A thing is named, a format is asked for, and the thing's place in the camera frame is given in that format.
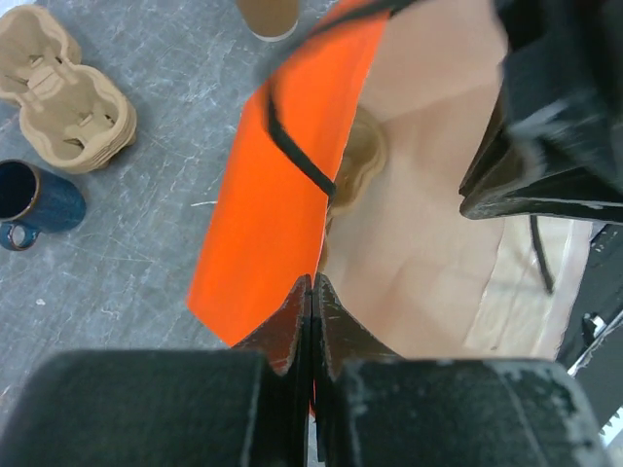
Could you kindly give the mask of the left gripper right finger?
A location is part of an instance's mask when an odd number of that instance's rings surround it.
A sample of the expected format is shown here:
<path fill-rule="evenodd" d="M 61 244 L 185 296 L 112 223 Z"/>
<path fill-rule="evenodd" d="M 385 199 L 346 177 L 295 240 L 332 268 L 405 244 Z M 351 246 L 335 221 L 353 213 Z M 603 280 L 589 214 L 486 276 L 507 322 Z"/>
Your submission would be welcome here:
<path fill-rule="evenodd" d="M 313 409 L 328 466 L 608 466 L 581 386 L 540 359 L 406 359 L 313 286 Z"/>

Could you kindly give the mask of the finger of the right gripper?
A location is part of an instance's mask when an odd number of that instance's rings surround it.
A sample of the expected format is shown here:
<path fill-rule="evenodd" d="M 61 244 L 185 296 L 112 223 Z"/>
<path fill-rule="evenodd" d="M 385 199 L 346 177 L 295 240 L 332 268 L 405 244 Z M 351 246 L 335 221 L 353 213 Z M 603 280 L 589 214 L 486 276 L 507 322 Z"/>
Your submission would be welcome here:
<path fill-rule="evenodd" d="M 469 219 L 622 220 L 622 5 L 498 1 L 502 82 L 459 187 Z"/>

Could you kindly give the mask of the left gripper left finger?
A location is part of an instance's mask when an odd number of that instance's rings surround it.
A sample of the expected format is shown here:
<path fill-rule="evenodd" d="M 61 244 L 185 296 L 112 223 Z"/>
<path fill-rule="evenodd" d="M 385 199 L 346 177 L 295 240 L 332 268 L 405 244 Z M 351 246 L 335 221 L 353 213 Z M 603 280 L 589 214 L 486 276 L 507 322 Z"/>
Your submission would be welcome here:
<path fill-rule="evenodd" d="M 25 385 L 5 466 L 303 466 L 312 393 L 311 280 L 237 345 L 73 350 Z"/>

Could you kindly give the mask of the orange paper bag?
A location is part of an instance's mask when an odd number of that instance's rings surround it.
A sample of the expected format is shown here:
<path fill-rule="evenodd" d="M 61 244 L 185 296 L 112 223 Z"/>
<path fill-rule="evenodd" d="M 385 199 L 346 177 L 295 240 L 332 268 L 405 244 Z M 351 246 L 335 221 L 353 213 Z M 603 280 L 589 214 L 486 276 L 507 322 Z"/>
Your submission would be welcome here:
<path fill-rule="evenodd" d="M 286 132 L 334 183 L 358 106 L 387 158 L 349 212 L 272 142 L 265 89 L 245 103 L 199 257 L 189 309 L 236 344 L 324 273 L 342 305 L 408 358 L 553 359 L 592 227 L 538 222 L 555 286 L 543 289 L 525 216 L 472 221 L 459 184 L 494 110 L 506 44 L 489 1 L 420 1 L 392 18 L 308 39 L 270 81 Z"/>

